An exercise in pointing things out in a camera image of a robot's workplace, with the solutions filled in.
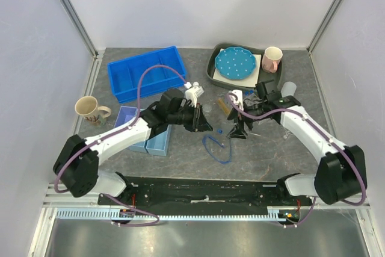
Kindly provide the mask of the beige floral mug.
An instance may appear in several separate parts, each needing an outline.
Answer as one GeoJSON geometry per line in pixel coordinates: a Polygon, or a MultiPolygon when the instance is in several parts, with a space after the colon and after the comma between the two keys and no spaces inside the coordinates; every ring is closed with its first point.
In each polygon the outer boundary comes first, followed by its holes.
{"type": "Polygon", "coordinates": [[[94,126],[104,125],[112,111],[109,107],[99,105],[93,96],[84,96],[75,104],[75,112],[94,126]]]}

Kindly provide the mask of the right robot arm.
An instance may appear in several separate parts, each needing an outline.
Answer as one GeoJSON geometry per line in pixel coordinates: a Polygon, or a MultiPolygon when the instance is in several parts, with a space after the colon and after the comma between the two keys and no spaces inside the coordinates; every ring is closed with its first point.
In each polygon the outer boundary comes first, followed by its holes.
{"type": "Polygon", "coordinates": [[[367,178],[365,154],[357,146],[347,146],[316,123],[294,97],[291,82],[280,91],[274,81],[256,86],[257,102],[250,104],[242,91],[232,90],[227,98],[232,110],[228,116],[235,126],[230,138],[246,138],[246,128],[265,119],[273,119],[291,132],[313,155],[318,164],[314,175],[294,173],[277,181],[276,199],[291,204],[297,196],[318,197],[332,205],[344,202],[360,206],[366,200],[367,178]]]}

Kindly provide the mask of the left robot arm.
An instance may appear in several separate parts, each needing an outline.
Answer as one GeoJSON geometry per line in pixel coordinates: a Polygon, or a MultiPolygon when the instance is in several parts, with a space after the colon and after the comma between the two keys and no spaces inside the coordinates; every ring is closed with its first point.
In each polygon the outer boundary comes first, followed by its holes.
{"type": "Polygon", "coordinates": [[[119,205],[127,204],[132,190],[124,177],[101,171],[99,166],[127,147],[162,134],[170,125],[182,125],[189,132],[211,131],[212,126],[198,102],[203,93],[200,85],[185,92],[172,88],[163,93],[159,101],[110,131],[88,138],[77,134],[69,137],[53,166],[57,176],[55,191],[69,192],[73,197],[108,194],[119,205]]]}

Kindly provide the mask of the white square plate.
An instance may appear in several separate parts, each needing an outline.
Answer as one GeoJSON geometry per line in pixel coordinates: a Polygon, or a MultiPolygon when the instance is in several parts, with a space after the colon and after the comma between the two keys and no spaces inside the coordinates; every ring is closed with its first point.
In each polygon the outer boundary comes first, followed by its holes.
{"type": "Polygon", "coordinates": [[[259,78],[262,56],[239,46],[220,49],[214,57],[216,81],[241,87],[254,87],[259,78]]]}

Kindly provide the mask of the light blue box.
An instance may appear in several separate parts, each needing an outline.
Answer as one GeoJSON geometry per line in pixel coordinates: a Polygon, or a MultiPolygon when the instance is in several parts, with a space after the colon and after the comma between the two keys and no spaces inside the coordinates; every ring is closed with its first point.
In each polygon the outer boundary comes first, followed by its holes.
{"type": "Polygon", "coordinates": [[[133,152],[147,153],[147,141],[141,141],[129,146],[129,150],[133,152]]]}
{"type": "Polygon", "coordinates": [[[172,126],[169,125],[163,133],[147,140],[146,150],[148,154],[154,156],[167,156],[171,129],[172,126]]]}

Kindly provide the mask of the blue divided plastic bin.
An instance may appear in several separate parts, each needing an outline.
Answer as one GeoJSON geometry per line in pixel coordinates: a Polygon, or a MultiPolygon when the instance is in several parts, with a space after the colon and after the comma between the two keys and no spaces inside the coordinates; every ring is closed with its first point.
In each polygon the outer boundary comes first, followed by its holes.
{"type": "Polygon", "coordinates": [[[175,46],[113,61],[108,64],[108,74],[112,94],[123,104],[137,99],[137,88],[143,72],[154,65],[166,65],[174,72],[159,67],[146,73],[140,88],[142,98],[162,93],[169,88],[184,85],[187,71],[179,51],[175,46]]]}

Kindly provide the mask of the purple small box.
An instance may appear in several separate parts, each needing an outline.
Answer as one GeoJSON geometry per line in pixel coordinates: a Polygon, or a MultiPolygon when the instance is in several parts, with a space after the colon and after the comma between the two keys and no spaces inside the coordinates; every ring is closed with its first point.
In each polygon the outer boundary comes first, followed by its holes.
{"type": "Polygon", "coordinates": [[[115,121],[114,127],[117,128],[130,122],[137,115],[137,107],[121,106],[115,121]]]}

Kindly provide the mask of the light blue middle box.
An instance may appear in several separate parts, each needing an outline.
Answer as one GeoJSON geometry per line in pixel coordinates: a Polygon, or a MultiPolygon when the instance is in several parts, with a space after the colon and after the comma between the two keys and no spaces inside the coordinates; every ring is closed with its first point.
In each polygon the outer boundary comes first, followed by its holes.
{"type": "Polygon", "coordinates": [[[129,150],[133,152],[147,153],[147,141],[141,141],[129,146],[129,150]]]}

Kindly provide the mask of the light blue right box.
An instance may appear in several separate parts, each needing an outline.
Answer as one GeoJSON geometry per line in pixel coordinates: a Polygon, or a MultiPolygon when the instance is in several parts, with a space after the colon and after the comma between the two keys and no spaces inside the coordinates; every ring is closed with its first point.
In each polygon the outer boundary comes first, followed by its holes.
{"type": "Polygon", "coordinates": [[[167,156],[171,129],[172,126],[169,125],[163,133],[147,140],[146,150],[148,154],[154,156],[167,156]]]}

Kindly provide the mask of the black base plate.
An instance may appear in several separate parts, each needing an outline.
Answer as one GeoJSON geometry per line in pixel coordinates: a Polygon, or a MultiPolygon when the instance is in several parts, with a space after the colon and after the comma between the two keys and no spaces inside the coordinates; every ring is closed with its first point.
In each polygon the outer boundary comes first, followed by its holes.
{"type": "Polygon", "coordinates": [[[156,215],[265,215],[269,206],[309,206],[306,196],[283,197],[274,182],[128,177],[118,200],[156,215]]]}

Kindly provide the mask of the pink mug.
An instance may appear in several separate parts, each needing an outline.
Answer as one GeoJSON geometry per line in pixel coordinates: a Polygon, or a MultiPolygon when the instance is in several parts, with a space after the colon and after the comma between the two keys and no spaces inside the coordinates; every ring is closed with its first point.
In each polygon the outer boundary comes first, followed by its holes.
{"type": "Polygon", "coordinates": [[[262,69],[268,73],[275,73],[282,57],[283,52],[278,47],[270,46],[266,48],[262,57],[262,69]]]}

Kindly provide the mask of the clear safety goggles blue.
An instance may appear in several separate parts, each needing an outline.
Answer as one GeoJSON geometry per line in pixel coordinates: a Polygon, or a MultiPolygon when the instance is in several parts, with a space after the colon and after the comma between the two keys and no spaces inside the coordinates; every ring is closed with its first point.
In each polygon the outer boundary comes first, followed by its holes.
{"type": "Polygon", "coordinates": [[[222,165],[230,164],[232,162],[233,150],[231,139],[228,139],[227,144],[224,144],[211,135],[205,135],[202,138],[202,145],[209,156],[216,162],[222,165]],[[228,156],[226,158],[221,158],[221,156],[224,156],[225,150],[228,150],[228,156]]]}

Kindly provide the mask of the blue dotted plate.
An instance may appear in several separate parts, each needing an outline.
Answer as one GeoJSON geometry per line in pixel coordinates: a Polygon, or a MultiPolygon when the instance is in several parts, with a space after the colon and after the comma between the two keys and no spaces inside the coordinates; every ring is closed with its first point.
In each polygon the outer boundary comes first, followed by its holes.
{"type": "Polygon", "coordinates": [[[232,46],[220,50],[215,57],[215,69],[227,79],[242,80],[256,71],[257,61],[248,49],[232,46]]]}

